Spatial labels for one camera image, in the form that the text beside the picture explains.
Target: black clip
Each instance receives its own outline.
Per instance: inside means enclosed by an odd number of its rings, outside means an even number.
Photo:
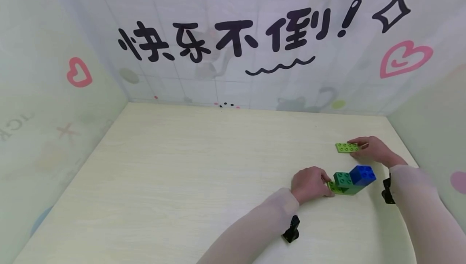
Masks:
[[[381,196],[385,200],[385,203],[387,205],[394,205],[395,200],[393,200],[392,193],[390,192],[390,186],[392,185],[392,179],[387,178],[383,181],[383,187],[385,187],[385,190],[381,192]]]
[[[294,240],[298,239],[299,237],[299,232],[298,232],[298,226],[299,226],[299,218],[297,215],[292,216],[291,219],[291,224],[290,228],[286,230],[284,234],[282,234],[282,237],[288,242],[291,243]]]

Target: gray circle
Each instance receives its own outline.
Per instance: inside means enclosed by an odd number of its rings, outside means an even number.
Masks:
[[[119,73],[120,73],[120,76],[125,81],[128,81],[129,83],[132,83],[132,84],[139,83],[139,76],[133,71],[129,70],[128,68],[121,68]]]

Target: pink sleeve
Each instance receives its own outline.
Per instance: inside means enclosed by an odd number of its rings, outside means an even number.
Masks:
[[[393,199],[413,243],[418,264],[466,263],[466,235],[420,169],[390,168]]]
[[[271,240],[285,233],[299,203],[287,188],[269,196],[210,246],[197,264],[249,264]]]

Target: wooden tabletop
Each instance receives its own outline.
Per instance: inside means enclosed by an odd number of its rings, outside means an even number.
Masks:
[[[298,170],[357,162],[335,142],[375,135],[414,160],[385,117],[129,103],[15,264],[193,264]],[[255,263],[415,263],[387,170],[355,196],[300,208],[300,237]]]

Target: hand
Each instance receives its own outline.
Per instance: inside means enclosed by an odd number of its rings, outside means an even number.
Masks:
[[[369,158],[375,162],[382,163],[388,168],[395,165],[408,165],[402,157],[393,153],[393,151],[377,137],[359,137],[350,139],[348,142],[351,144],[358,144],[360,149],[350,154],[353,158]]]
[[[325,182],[331,181],[323,169],[308,167],[296,173],[291,182],[291,193],[300,205],[322,196],[334,197]]]

